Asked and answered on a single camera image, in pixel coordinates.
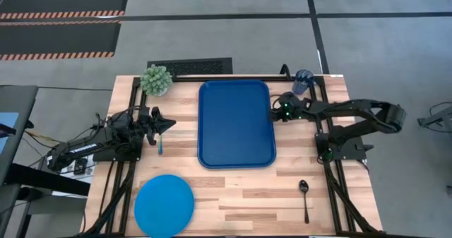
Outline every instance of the floor mat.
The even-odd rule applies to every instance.
[[[0,19],[120,16],[127,0],[3,0]]]
[[[0,59],[105,58],[114,55],[117,20],[0,23]]]
[[[172,75],[232,74],[232,58],[187,59],[175,61],[148,61],[152,65],[166,66]]]

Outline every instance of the wooden tabletop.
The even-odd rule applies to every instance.
[[[349,99],[342,76],[324,76],[328,100]],[[114,84],[109,115],[127,109],[133,76],[118,76]],[[163,97],[148,97],[148,107],[158,106],[163,116],[177,124],[163,134],[163,155],[157,147],[143,142],[141,160],[136,164],[126,235],[144,235],[134,220],[133,208],[139,189],[160,174],[175,174],[184,178],[195,196],[195,211],[191,222],[179,235],[306,235],[335,234],[331,207],[322,165],[316,161],[314,143],[316,126],[305,120],[275,122],[277,156],[263,169],[206,169],[197,158],[198,89],[202,83],[175,83]],[[267,83],[270,94],[291,90],[292,83]],[[334,124],[347,126],[352,118],[333,119]],[[98,217],[109,162],[95,168],[88,201],[86,225]],[[361,214],[377,229],[381,229],[369,175],[354,160],[343,161],[350,198]],[[108,204],[114,174],[109,181],[104,207]],[[126,175],[128,167],[124,166]],[[304,223],[304,201],[298,189],[300,179],[309,184],[307,207],[310,224]],[[341,223],[346,230],[343,205],[339,202]],[[117,208],[113,231],[119,229],[122,201]]]

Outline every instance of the blue bottle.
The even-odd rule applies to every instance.
[[[295,81],[292,87],[292,92],[296,95],[303,94],[310,85],[314,84],[314,75],[307,69],[298,70],[295,74]]]

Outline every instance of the blue tray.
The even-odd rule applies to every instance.
[[[262,81],[208,81],[199,89],[198,159],[207,168],[266,167],[276,157]]]

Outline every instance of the concrete floor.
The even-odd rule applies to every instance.
[[[318,13],[452,11],[452,0],[314,0]],[[129,0],[126,15],[307,13],[307,0]],[[319,20],[331,73],[345,75],[351,98],[399,103],[401,133],[364,137],[371,181],[385,231],[450,237],[450,138],[418,127],[432,105],[450,101],[452,18]],[[139,74],[151,60],[232,57],[234,73],[277,73],[286,63],[320,73],[309,19],[126,22],[111,59],[0,61],[0,84],[111,88],[119,74]],[[41,89],[31,120],[37,131],[66,140],[104,116],[109,92]],[[44,148],[36,145],[45,153]],[[39,156],[26,144],[15,162]],[[12,237],[20,207],[10,221]],[[77,233],[82,212],[32,218],[27,237]]]

